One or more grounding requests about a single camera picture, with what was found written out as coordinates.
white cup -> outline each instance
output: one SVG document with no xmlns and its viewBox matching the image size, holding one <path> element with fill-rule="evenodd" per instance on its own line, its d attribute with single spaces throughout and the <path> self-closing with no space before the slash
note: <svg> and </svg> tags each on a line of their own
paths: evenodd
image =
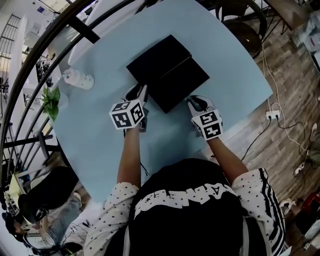
<svg viewBox="0 0 320 256">
<path fill-rule="evenodd" d="M 72 86 L 89 90 L 94 85 L 95 79 L 90 74 L 81 73 L 72 68 L 67 69 L 62 73 L 64 81 Z"/>
</svg>

green leaf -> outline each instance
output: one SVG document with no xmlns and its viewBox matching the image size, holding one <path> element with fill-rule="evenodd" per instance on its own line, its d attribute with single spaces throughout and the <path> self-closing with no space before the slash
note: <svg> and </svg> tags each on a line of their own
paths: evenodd
<svg viewBox="0 0 320 256">
<path fill-rule="evenodd" d="M 48 114 L 48 108 L 47 108 L 47 106 L 44 106 L 44 107 L 43 107 L 43 113 Z"/>
<path fill-rule="evenodd" d="M 54 88 L 54 90 L 52 91 L 52 99 L 54 101 L 59 101 L 59 99 L 60 99 L 60 91 L 59 91 L 58 87 Z"/>
<path fill-rule="evenodd" d="M 43 87 L 43 93 L 44 93 L 44 95 L 48 95 L 49 90 L 47 87 Z"/>
<path fill-rule="evenodd" d="M 54 106 L 53 108 L 48 109 L 48 113 L 49 113 L 50 117 L 52 118 L 52 120 L 55 121 L 57 118 L 57 115 L 59 113 L 58 106 Z"/>
<path fill-rule="evenodd" d="M 48 97 L 45 97 L 45 98 L 42 99 L 42 101 L 43 101 L 44 103 L 48 103 L 48 102 L 49 102 L 49 99 L 48 99 Z"/>
</svg>

black cable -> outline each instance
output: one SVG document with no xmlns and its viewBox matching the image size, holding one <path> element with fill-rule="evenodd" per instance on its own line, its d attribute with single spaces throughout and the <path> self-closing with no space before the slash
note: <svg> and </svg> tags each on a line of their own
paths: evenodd
<svg viewBox="0 0 320 256">
<path fill-rule="evenodd" d="M 303 127 L 303 140 L 302 140 L 302 142 L 301 142 L 301 145 L 302 145 L 302 143 L 303 143 L 303 142 L 305 141 L 305 139 L 306 139 L 306 128 L 305 128 L 304 124 L 303 124 L 301 121 L 299 121 L 299 122 L 297 122 L 297 123 L 295 123 L 295 124 L 293 124 L 293 125 L 291 125 L 291 126 L 288 126 L 288 127 L 286 127 L 286 128 L 281 127 L 281 125 L 280 125 L 280 123 L 279 123 L 279 118 L 277 118 L 276 121 L 277 121 L 277 123 L 278 123 L 279 128 L 281 128 L 281 129 L 283 129 L 283 130 L 285 130 L 285 129 L 290 129 L 290 128 L 295 127 L 295 126 L 298 125 L 298 124 L 301 124 L 302 127 Z M 305 160 L 304 160 L 304 165 L 306 165 L 307 155 L 303 155 L 303 154 L 300 152 L 300 148 L 301 148 L 301 146 L 299 145 L 299 148 L 298 148 L 299 154 L 305 159 Z M 296 172 L 296 170 L 294 170 L 294 172 L 293 172 L 293 177 L 295 177 L 295 178 L 298 177 L 298 175 L 299 175 L 300 173 L 302 174 L 302 178 L 303 178 L 303 195 L 304 195 L 305 192 L 306 192 L 306 178 L 305 178 L 304 170 L 302 169 L 302 170 L 298 173 L 298 175 L 295 175 L 295 172 Z"/>
<path fill-rule="evenodd" d="M 303 127 L 303 140 L 302 140 L 302 142 L 301 142 L 301 145 L 302 145 L 302 143 L 304 143 L 304 141 L 305 141 L 305 139 L 306 139 L 306 128 L 305 128 L 304 124 L 303 124 L 301 121 L 296 122 L 295 124 L 293 124 L 293 125 L 291 125 L 291 126 L 288 126 L 288 127 L 286 127 L 286 128 L 281 127 L 281 125 L 280 125 L 280 123 L 279 123 L 279 118 L 277 118 L 276 121 L 277 121 L 277 123 L 278 123 L 279 128 L 281 128 L 281 129 L 283 129 L 283 130 L 290 129 L 290 128 L 295 127 L 295 126 L 298 125 L 298 124 L 301 124 L 302 127 Z M 299 148 L 298 148 L 299 154 L 300 154 L 303 158 L 305 158 L 306 156 L 303 155 L 303 154 L 300 152 L 300 148 L 301 148 L 301 146 L 299 145 Z"/>
<path fill-rule="evenodd" d="M 86 232 L 86 234 L 88 234 L 88 232 L 87 232 L 84 228 L 80 227 L 78 224 L 71 223 L 70 225 L 75 225 L 76 227 L 79 227 L 79 228 L 83 229 L 84 232 Z M 62 245 L 63 245 L 63 244 L 65 243 L 65 241 L 71 236 L 72 233 L 73 233 L 73 231 L 70 231 L 70 234 L 69 234 L 69 235 L 64 239 L 64 241 L 61 243 Z M 83 240 L 80 235 L 78 235 L 78 234 L 76 234 L 76 233 L 74 233 L 74 234 L 77 235 L 81 240 Z"/>
<path fill-rule="evenodd" d="M 123 137 L 126 137 L 126 130 L 123 129 Z M 144 173 L 146 176 L 150 176 L 150 173 L 147 171 L 147 169 L 144 167 L 144 165 L 142 164 L 142 162 L 140 162 L 141 167 L 144 169 Z"/>
<path fill-rule="evenodd" d="M 52 219 L 54 219 L 54 220 L 56 220 L 56 221 L 60 221 L 60 223 L 61 223 L 61 228 L 62 228 L 62 230 L 64 229 L 64 224 L 62 223 L 62 221 L 61 221 L 60 219 L 57 219 L 57 218 L 52 217 L 52 216 L 50 216 L 50 215 L 47 215 L 47 217 L 50 217 L 50 218 L 52 218 Z M 63 235 L 64 235 L 64 237 L 65 237 L 65 240 L 64 240 L 64 241 L 66 241 L 66 240 L 67 240 L 66 233 L 64 233 Z"/>
<path fill-rule="evenodd" d="M 254 139 L 254 141 L 250 144 L 250 146 L 248 147 L 248 149 L 246 150 L 244 156 L 242 157 L 241 161 L 243 161 L 249 151 L 249 149 L 251 148 L 251 146 L 255 143 L 255 141 L 269 128 L 270 124 L 271 124 L 271 117 L 269 118 L 270 122 L 267 125 L 267 127 Z"/>
<path fill-rule="evenodd" d="M 146 6 L 147 6 L 147 3 L 146 1 L 144 1 L 144 3 L 138 8 L 138 10 L 135 12 L 134 15 L 140 13 Z"/>
<path fill-rule="evenodd" d="M 75 227 L 79 227 L 80 229 L 82 229 L 84 232 L 86 232 L 88 234 L 88 231 L 86 231 L 83 227 L 81 227 L 80 224 L 71 223 L 70 225 L 74 225 Z"/>
</svg>

black box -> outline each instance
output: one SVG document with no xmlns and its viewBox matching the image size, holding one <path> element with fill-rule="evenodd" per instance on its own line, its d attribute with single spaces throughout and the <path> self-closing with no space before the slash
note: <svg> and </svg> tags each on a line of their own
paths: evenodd
<svg viewBox="0 0 320 256">
<path fill-rule="evenodd" d="M 148 85 L 149 95 L 165 113 L 209 79 L 172 35 L 141 54 L 127 69 L 140 84 Z"/>
</svg>

striped sleeve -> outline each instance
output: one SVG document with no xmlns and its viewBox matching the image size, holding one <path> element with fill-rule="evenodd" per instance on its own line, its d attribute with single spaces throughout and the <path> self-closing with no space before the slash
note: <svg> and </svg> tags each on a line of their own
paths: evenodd
<svg viewBox="0 0 320 256">
<path fill-rule="evenodd" d="M 24 239 L 27 244 L 36 249 L 49 249 L 55 245 L 54 241 L 50 238 L 48 233 L 44 235 L 44 238 L 37 231 L 29 231 L 25 234 Z"/>
<path fill-rule="evenodd" d="M 240 175 L 233 181 L 232 189 L 247 214 L 262 223 L 272 255 L 280 255 L 285 241 L 285 223 L 266 170 L 260 168 Z"/>
</svg>

